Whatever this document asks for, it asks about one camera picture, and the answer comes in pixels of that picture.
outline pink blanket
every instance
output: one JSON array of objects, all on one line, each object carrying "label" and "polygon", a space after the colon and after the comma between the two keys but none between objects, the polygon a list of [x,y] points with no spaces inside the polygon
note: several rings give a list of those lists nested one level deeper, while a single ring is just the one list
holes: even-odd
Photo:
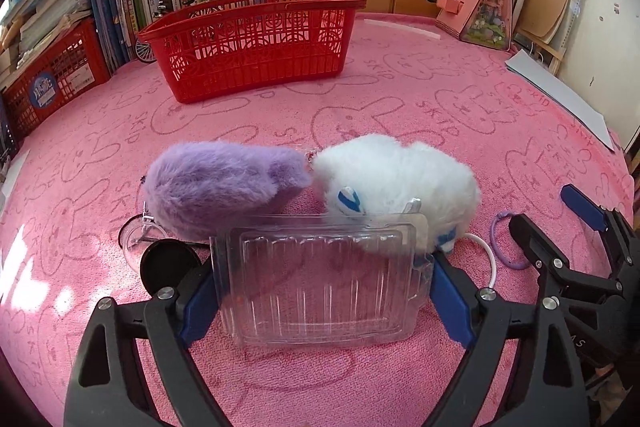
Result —
[{"label": "pink blanket", "polygon": [[[631,219],[633,182],[622,153],[609,152],[571,115],[509,73],[507,54],[456,41],[430,20],[377,18],[441,38],[372,25],[360,16],[339,78],[189,106],[175,102],[156,65],[129,64],[28,138],[23,149],[30,153],[1,219],[0,346],[54,426],[62,424],[68,375],[97,299],[145,298],[117,234],[141,211],[140,176],[174,142],[220,138],[309,150],[370,132],[423,140],[474,170],[482,205],[472,232],[487,239],[498,211],[526,212],[573,268],[607,274],[599,238],[563,206],[559,191],[573,182]],[[294,210],[321,208],[306,194],[290,206]],[[498,229],[507,255],[521,258],[506,224]],[[451,259],[476,284],[488,281],[489,265],[476,245],[459,242]],[[505,298],[533,302],[536,272],[498,266],[496,289]],[[177,425],[148,343],[140,346],[162,418]],[[463,350],[428,304],[414,336],[400,343],[243,351],[216,320],[192,352],[237,427],[414,427],[433,409]],[[513,355],[509,344],[482,423],[495,412]]]}]

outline wall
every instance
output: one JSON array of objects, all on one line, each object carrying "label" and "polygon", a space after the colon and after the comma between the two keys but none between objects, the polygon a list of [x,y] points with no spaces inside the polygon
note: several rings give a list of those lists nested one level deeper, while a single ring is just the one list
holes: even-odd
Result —
[{"label": "wall", "polygon": [[583,0],[560,78],[626,147],[640,124],[640,0]]}]

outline red crate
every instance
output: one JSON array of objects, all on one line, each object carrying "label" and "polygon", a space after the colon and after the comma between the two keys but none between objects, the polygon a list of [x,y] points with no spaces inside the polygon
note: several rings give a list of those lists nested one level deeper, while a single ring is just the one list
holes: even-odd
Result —
[{"label": "red crate", "polygon": [[141,31],[178,102],[335,76],[366,0],[212,0]]},{"label": "red crate", "polygon": [[[94,81],[83,86],[78,82],[87,79],[86,66]],[[27,136],[76,96],[98,84],[104,84],[110,76],[94,20],[86,18],[58,42],[50,45],[2,93],[18,139]]]}]

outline purple bracelet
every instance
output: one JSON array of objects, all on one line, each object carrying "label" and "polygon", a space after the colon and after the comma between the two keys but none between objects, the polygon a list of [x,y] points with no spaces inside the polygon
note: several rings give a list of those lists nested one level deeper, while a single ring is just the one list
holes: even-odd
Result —
[{"label": "purple bracelet", "polygon": [[491,222],[491,226],[489,227],[489,243],[491,244],[492,250],[494,250],[495,256],[500,259],[500,262],[502,264],[514,270],[524,270],[525,268],[531,266],[529,264],[529,261],[522,261],[520,263],[518,263],[517,261],[509,261],[509,259],[507,259],[502,253],[502,250],[498,246],[498,242],[495,239],[495,227],[498,224],[498,221],[503,220],[505,217],[512,216],[515,216],[515,214],[513,212],[509,212],[508,210],[498,212],[498,214],[494,217],[494,220]]}]

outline pink towel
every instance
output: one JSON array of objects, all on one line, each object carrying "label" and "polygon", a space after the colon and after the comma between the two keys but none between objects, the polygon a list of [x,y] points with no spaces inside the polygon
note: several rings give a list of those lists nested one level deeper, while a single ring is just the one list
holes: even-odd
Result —
[{"label": "pink towel", "polygon": [[[364,17],[411,24],[440,40]],[[608,273],[602,244],[562,204],[573,182],[597,204],[632,218],[633,181],[622,153],[609,152],[566,111],[504,67],[508,55],[464,44],[432,21],[359,16],[339,78],[248,91],[194,105],[175,102],[156,65],[133,63],[107,84],[60,109],[28,138],[31,152],[0,221],[0,346],[18,379],[54,426],[62,424],[68,375],[84,325],[101,296],[145,298],[117,244],[140,212],[140,176],[169,144],[225,139],[301,150],[377,132],[422,140],[474,170],[482,204],[471,230],[488,238],[504,209],[526,212],[572,261]],[[289,212],[317,212],[304,194]],[[522,254],[506,223],[498,241]],[[460,241],[453,264],[478,285],[486,256]],[[533,269],[498,266],[496,289],[533,302]],[[140,342],[162,418],[177,419],[162,391],[147,342]],[[236,427],[420,425],[462,357],[431,303],[407,341],[323,351],[241,350],[216,320],[192,353]],[[513,360],[509,343],[480,414],[490,420]]]}]

